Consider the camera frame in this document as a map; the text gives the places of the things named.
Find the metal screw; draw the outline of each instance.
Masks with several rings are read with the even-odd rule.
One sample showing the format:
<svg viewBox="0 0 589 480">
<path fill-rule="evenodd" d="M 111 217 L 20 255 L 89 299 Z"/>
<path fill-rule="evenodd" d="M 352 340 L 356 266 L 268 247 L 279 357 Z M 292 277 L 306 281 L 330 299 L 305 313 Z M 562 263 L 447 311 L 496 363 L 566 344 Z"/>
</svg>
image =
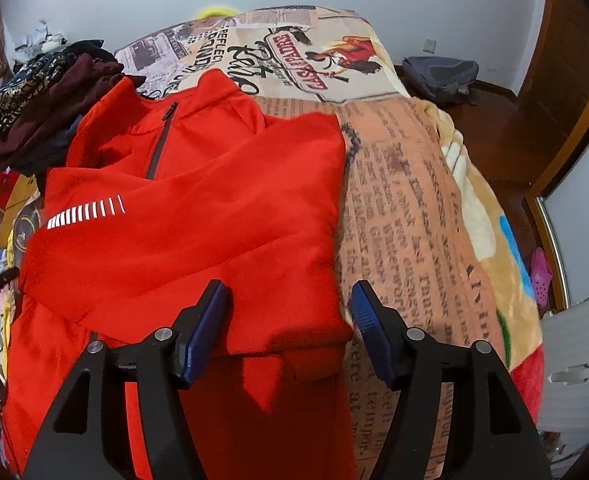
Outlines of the metal screw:
<svg viewBox="0 0 589 480">
<path fill-rule="evenodd" d="M 88 352 L 96 354 L 103 349 L 103 341 L 93 341 L 88 345 Z"/>
<path fill-rule="evenodd" d="M 405 333 L 410 339 L 412 339 L 412 341 L 421 341 L 421 339 L 425 337 L 425 332 L 416 326 L 407 329 L 407 332 Z"/>
<path fill-rule="evenodd" d="M 477 341 L 476 343 L 474 343 L 474 346 L 482 354 L 489 354 L 490 352 L 492 352 L 492 345 L 487 341 Z"/>
<path fill-rule="evenodd" d="M 154 333 L 154 337 L 159 341 L 165 341 L 166 339 L 170 339 L 172 337 L 172 329 L 167 327 L 159 328 Z"/>
</svg>

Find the pink clog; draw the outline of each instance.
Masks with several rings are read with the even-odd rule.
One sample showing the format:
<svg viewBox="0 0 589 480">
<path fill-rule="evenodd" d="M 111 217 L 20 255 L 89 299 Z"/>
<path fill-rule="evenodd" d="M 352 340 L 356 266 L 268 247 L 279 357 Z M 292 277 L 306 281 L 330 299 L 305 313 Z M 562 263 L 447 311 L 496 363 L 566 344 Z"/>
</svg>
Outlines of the pink clog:
<svg viewBox="0 0 589 480">
<path fill-rule="evenodd" d="M 530 261 L 530 279 L 534 288 L 534 297 L 539 306 L 548 304 L 549 284 L 552 282 L 552 270 L 549 268 L 543 249 L 537 247 Z"/>
</svg>

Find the wooden floor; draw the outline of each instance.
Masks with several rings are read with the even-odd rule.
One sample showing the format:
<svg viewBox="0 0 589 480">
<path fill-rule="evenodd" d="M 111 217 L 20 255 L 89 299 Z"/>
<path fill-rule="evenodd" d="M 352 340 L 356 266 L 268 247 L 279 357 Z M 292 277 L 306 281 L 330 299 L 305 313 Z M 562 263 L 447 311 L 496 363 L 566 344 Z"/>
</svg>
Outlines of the wooden floor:
<svg viewBox="0 0 589 480">
<path fill-rule="evenodd" d="M 477 105 L 447 108 L 463 134 L 469 158 L 479 168 L 505 210 L 526 267 L 540 240 L 523 199 L 557 153 L 552 139 L 520 113 L 507 97 L 474 89 Z"/>
</svg>

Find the gray bag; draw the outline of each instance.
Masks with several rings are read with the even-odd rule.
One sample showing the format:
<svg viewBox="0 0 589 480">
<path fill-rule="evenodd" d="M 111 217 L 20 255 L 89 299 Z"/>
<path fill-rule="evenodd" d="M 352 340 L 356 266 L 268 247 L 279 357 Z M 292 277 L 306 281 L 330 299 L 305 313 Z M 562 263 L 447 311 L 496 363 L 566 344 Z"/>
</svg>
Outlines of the gray bag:
<svg viewBox="0 0 589 480">
<path fill-rule="evenodd" d="M 403 75 L 426 99 L 438 105 L 460 103 L 479 74 L 476 61 L 418 56 L 403 60 Z"/>
</svg>

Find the maroon clothing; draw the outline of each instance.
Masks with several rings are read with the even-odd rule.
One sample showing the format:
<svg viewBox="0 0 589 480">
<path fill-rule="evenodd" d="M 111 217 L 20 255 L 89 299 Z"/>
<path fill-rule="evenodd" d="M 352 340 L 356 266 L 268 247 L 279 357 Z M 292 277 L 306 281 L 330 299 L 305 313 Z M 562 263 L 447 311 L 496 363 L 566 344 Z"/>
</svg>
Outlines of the maroon clothing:
<svg viewBox="0 0 589 480">
<path fill-rule="evenodd" d="M 74 65 L 46 92 L 32 99 L 12 125 L 5 140 L 0 139 L 0 170 L 22 153 L 70 126 L 78 115 L 90 109 L 121 81 L 124 66 L 116 62 L 95 62 L 82 54 Z M 128 76 L 136 87 L 144 76 Z"/>
</svg>

